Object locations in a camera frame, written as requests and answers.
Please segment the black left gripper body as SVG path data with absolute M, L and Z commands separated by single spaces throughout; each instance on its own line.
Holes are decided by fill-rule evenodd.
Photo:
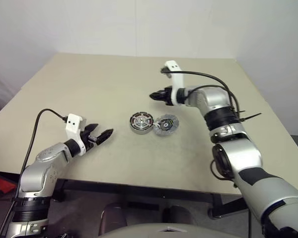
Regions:
M 80 132 L 80 138 L 85 145 L 86 152 L 94 147 L 97 136 L 88 135 L 85 128 Z

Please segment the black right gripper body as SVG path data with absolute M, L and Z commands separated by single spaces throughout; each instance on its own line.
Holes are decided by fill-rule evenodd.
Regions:
M 163 96 L 163 101 L 167 106 L 173 106 L 173 102 L 171 99 L 171 94 L 172 94 L 172 86 L 168 86 L 164 88 L 164 96 Z

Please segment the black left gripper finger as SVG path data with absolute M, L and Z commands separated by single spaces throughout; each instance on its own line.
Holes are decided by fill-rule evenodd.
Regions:
M 106 141 L 113 133 L 114 129 L 107 129 L 104 132 L 102 132 L 97 138 L 95 143 L 97 145 L 102 144 L 104 141 Z
M 87 131 L 87 134 L 90 135 L 97 128 L 97 126 L 97 123 L 91 123 L 86 125 L 85 130 Z

